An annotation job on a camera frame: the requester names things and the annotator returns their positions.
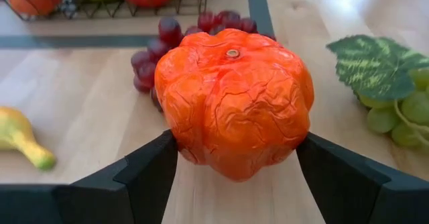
orange bell pepper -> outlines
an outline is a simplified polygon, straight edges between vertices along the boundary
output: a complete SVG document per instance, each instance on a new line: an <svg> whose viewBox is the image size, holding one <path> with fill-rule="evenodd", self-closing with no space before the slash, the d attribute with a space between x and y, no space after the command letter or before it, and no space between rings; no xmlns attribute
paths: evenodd
<svg viewBox="0 0 429 224"><path fill-rule="evenodd" d="M158 62L155 88L181 154L235 181L284 160L310 127L310 73L259 34L186 36Z"/></svg>

grape leaf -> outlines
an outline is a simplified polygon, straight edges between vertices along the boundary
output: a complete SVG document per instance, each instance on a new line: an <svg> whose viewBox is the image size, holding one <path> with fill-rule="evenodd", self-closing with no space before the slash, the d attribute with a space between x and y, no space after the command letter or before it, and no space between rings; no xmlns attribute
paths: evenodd
<svg viewBox="0 0 429 224"><path fill-rule="evenodd" d="M429 58L389 38L356 35L326 46L336 54L336 74L354 91L377 100L402 99L414 91L411 69Z"/></svg>

yellow banana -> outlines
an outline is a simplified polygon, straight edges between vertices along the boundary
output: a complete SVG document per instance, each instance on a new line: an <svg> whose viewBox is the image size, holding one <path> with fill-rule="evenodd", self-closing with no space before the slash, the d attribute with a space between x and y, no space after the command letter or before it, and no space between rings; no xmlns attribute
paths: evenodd
<svg viewBox="0 0 429 224"><path fill-rule="evenodd" d="M20 111L0 107L0 150L19 150L40 170L49 170L55 156L34 139L32 125Z"/></svg>

green grape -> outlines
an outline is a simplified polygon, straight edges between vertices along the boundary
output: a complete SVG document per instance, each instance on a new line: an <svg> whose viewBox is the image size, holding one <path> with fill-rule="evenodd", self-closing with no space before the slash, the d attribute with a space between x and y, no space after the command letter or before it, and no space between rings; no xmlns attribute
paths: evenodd
<svg viewBox="0 0 429 224"><path fill-rule="evenodd" d="M416 90L424 91L429 86L429 68L412 69L410 76L414 81Z"/></svg>
<svg viewBox="0 0 429 224"><path fill-rule="evenodd" d="M418 147L422 143L416 137L414 130L408 127L405 123L400 123L391 131L393 142L401 147Z"/></svg>
<svg viewBox="0 0 429 224"><path fill-rule="evenodd" d="M366 96L364 96L362 94L359 94L359 100L365 106L371 107L371 108L376 108L376 109L382 109L382 108L393 106L393 101L375 100L375 99L366 97Z"/></svg>
<svg viewBox="0 0 429 224"><path fill-rule="evenodd" d="M401 112L413 123L429 123L429 96L424 91L412 93L402 102Z"/></svg>
<svg viewBox="0 0 429 224"><path fill-rule="evenodd" d="M371 109L367 115L368 128L375 133L387 133L401 120L396 115L393 107L384 109Z"/></svg>

wooden surface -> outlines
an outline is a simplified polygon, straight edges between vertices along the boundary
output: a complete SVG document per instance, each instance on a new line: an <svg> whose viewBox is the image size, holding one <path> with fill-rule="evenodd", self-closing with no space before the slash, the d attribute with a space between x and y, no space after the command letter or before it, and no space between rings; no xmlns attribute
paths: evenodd
<svg viewBox="0 0 429 224"><path fill-rule="evenodd" d="M212 0L212 8L248 15L247 0L225 1ZM429 180L427 155L399 149L367 130L366 110L338 82L335 58L324 47L346 35L369 34L429 54L429 0L268 0L268 5L278 41L301 55L312 73L311 131ZM132 86L134 51L0 50L0 105L21 109L39 142L59 159L52 172L41 173L21 154L0 152L0 182L72 182L166 129L149 97ZM293 153L241 184L180 158L164 223L324 221Z"/></svg>

